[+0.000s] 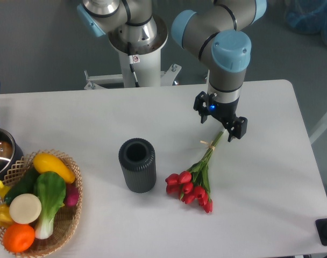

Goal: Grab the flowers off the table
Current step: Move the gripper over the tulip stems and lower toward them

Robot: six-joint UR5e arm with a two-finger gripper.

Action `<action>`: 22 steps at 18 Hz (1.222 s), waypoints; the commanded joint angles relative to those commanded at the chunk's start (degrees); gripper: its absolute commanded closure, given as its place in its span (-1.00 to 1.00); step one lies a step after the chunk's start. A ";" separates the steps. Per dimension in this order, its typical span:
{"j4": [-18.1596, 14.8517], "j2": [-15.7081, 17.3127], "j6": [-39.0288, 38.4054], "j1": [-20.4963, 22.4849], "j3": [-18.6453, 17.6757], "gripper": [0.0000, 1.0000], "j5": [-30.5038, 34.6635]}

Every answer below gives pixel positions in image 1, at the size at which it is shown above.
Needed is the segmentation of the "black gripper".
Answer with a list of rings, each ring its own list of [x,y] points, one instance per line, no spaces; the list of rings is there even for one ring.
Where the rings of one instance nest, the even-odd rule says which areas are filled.
[[[247,118],[236,117],[236,109],[239,99],[231,103],[220,103],[216,97],[200,92],[194,100],[193,109],[198,112],[203,124],[208,116],[220,121],[229,133],[228,142],[233,139],[241,139],[247,131]]]

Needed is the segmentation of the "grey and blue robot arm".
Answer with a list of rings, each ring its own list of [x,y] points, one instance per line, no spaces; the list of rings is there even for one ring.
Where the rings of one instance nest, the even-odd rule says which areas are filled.
[[[127,88],[160,85],[161,49],[172,37],[208,68],[208,90],[194,101],[201,121],[212,116],[229,139],[240,139],[247,119],[237,117],[236,109],[252,48],[243,29],[261,18],[266,7],[266,1],[214,1],[204,14],[182,11],[171,28],[153,13],[151,1],[82,1],[77,13],[92,34],[108,36]]]

